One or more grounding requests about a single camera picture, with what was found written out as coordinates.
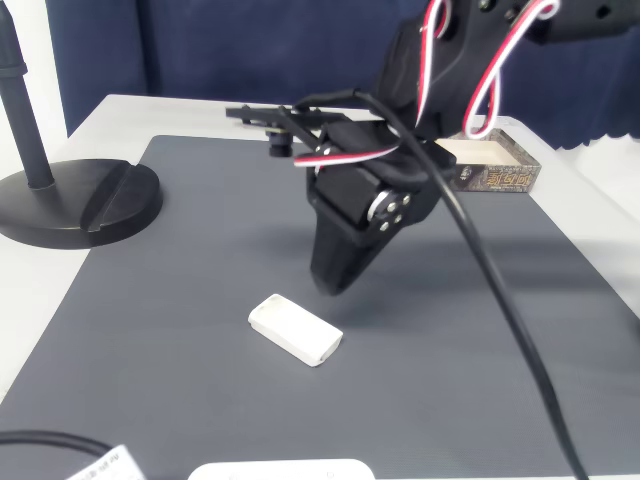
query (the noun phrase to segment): white device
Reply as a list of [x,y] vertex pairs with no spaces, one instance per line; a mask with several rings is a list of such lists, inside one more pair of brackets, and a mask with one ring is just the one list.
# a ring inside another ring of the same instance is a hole
[[359,460],[209,463],[189,480],[374,480]]
[[249,314],[259,333],[310,367],[331,355],[342,332],[281,295],[271,295]]

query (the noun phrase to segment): black pole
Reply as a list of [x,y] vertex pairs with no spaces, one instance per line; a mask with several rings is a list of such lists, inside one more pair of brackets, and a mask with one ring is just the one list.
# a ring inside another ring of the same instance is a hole
[[24,83],[25,73],[27,66],[22,58],[13,18],[4,0],[0,0],[0,97],[29,187],[40,189],[53,185],[53,175]]

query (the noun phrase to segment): robotic arm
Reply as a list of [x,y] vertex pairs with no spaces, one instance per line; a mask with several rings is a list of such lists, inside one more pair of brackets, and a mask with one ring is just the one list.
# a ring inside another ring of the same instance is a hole
[[[264,127],[273,156],[291,156],[292,136],[311,149],[295,161],[307,167],[307,197],[317,214],[311,273],[322,292],[337,295],[401,228],[427,217],[441,189],[380,108],[372,112],[385,120],[354,122],[312,107],[378,102],[449,181],[455,157],[435,140],[461,129],[470,138],[491,130],[500,67],[523,36],[538,43],[587,39],[623,33],[639,21],[638,0],[431,0],[400,26],[373,95],[345,90],[311,95],[292,109],[243,107],[227,116]],[[474,131],[471,120],[487,93],[487,122]]]

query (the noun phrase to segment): white eraser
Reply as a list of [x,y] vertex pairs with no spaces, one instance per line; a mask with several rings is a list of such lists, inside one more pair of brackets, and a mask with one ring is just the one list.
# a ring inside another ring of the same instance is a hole
[[329,358],[342,339],[340,330],[278,294],[258,305],[249,314],[249,323],[310,367]]

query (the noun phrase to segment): white cable tag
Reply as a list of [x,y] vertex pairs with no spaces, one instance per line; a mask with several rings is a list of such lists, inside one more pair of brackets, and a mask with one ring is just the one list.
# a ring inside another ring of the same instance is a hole
[[129,450],[119,445],[67,480],[146,480]]

